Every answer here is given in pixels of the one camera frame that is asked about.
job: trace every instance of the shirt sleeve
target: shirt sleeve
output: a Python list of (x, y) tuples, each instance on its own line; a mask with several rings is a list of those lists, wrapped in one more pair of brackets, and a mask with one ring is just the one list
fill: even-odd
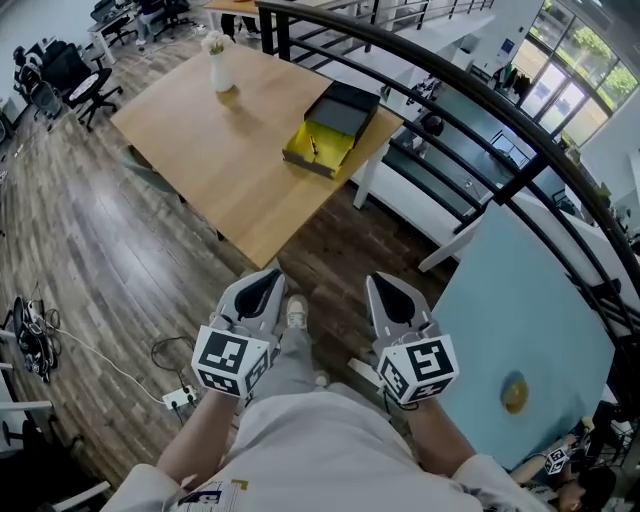
[(475, 496), (485, 510), (548, 512), (548, 508), (522, 489), (488, 455), (475, 455), (466, 461), (453, 480)]
[(160, 512), (186, 493), (162, 471), (148, 464), (135, 466), (101, 512)]

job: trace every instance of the open box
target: open box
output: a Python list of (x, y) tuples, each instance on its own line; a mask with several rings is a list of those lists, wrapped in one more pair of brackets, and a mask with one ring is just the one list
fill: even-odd
[(304, 114), (282, 150), (284, 159), (335, 179), (380, 103), (380, 97), (334, 81)]

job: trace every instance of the flower in vase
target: flower in vase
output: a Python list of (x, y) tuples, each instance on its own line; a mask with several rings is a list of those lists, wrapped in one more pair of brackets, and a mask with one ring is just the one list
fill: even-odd
[(228, 35), (222, 34), (217, 30), (209, 32), (200, 43), (202, 49), (209, 55), (218, 55), (232, 44), (233, 40)]

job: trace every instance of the white sneaker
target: white sneaker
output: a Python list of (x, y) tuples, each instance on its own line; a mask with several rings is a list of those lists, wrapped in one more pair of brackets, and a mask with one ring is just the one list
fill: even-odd
[(287, 302), (287, 327), (307, 329), (309, 304), (302, 295), (293, 295)]

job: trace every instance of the white power cable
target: white power cable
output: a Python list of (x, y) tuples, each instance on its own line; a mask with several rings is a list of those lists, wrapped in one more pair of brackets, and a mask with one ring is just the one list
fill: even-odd
[(53, 329), (54, 331), (59, 332), (60, 334), (64, 334), (65, 336), (68, 336), (69, 338), (71, 338), (72, 340), (77, 341), (78, 343), (80, 343), (80, 345), (82, 345), (84, 348), (86, 348), (87, 350), (90, 350), (91, 352), (93, 352), (94, 354), (96, 354), (97, 356), (101, 357), (102, 359), (104, 359), (107, 363), (109, 363), (111, 366), (114, 367), (114, 369), (118, 372), (121, 373), (122, 375), (124, 375), (125, 377), (127, 377), (128, 379), (131, 379), (133, 382), (135, 382), (140, 389), (142, 389), (142, 391), (144, 391), (149, 398), (151, 398), (151, 400), (153, 400), (154, 402), (157, 402), (159, 404), (163, 404), (164, 402), (162, 400), (158, 400), (156, 397), (154, 397), (151, 393), (149, 393), (149, 391), (147, 390), (147, 388), (145, 388), (142, 384), (140, 384), (135, 378), (133, 378), (131, 375), (129, 375), (127, 372), (122, 371), (120, 368), (118, 368), (115, 363), (113, 361), (111, 361), (111, 359), (109, 359), (107, 356), (105, 356), (104, 354), (101, 354), (100, 352), (98, 352), (95, 348), (90, 347), (89, 345), (87, 345), (84, 341), (76, 338), (73, 334), (67, 332), (67, 331), (63, 331), (62, 329), (58, 329), (56, 327), (54, 327), (53, 325), (51, 325), (49, 322), (47, 322), (43, 317), (41, 317), (40, 315), (38, 315), (38, 318), (40, 318), (45, 324), (47, 324), (47, 326), (49, 326), (49, 328)]

